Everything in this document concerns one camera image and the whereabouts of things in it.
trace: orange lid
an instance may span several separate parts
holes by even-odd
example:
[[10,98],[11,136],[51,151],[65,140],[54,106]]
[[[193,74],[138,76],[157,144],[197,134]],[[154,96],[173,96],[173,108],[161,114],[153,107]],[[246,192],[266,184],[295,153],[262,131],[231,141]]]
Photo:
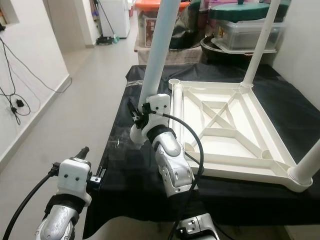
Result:
[[[159,9],[161,0],[136,0],[134,6],[144,11],[154,11]],[[190,4],[189,1],[180,3],[179,11],[182,11]]]

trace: tiled floor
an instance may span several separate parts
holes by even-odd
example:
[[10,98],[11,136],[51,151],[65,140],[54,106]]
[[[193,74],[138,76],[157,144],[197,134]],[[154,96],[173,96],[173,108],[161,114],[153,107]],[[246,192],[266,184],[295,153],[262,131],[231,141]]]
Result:
[[[83,54],[89,56],[78,70],[76,66],[82,60],[77,55],[68,56],[66,63],[73,77],[72,86],[58,96],[0,174],[0,238],[18,205],[48,172],[52,162],[61,162],[89,146],[87,160],[92,163],[93,172],[96,171],[126,86],[125,75],[132,65],[138,64],[137,54],[133,52],[137,19],[131,21],[127,39],[86,51]],[[35,194],[16,222],[12,240],[35,239],[34,231],[56,189],[57,179],[52,178]],[[84,210],[76,226],[77,240],[82,236],[85,214]],[[164,240],[170,227],[169,223],[159,226],[120,217],[90,239]],[[237,240],[286,239],[274,227],[224,229]]]

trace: white refrigerator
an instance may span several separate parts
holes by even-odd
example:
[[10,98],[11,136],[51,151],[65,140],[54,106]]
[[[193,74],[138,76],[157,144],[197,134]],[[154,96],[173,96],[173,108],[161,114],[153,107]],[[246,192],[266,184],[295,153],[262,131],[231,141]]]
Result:
[[[100,0],[114,33],[119,38],[126,38],[130,30],[129,8],[127,0]],[[100,4],[98,5],[102,34],[112,37],[113,33]]]

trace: black tablecloth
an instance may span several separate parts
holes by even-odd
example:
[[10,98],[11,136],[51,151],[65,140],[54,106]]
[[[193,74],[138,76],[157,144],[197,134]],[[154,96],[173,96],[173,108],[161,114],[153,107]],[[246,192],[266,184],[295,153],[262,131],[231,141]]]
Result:
[[[129,137],[133,123],[127,101],[138,102],[145,69],[133,66],[126,75],[127,87],[101,160],[107,171],[99,191],[91,193],[83,238],[118,216],[144,221],[174,219],[150,143],[138,148]],[[171,94],[171,78],[239,83],[245,73],[246,67],[226,65],[165,66],[158,92]],[[320,138],[320,112],[268,65],[259,67],[253,83],[253,92],[298,163]],[[198,186],[208,212],[219,224],[320,224],[320,173],[313,180],[303,193],[276,184],[205,176]]]

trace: green lid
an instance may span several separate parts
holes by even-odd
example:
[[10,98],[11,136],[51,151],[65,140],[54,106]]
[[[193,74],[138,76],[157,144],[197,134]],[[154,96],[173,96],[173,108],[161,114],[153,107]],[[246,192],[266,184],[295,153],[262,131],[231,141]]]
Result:
[[267,16],[268,10],[269,4],[267,3],[229,3],[212,8],[209,11],[209,18],[236,23],[238,21],[263,19]]

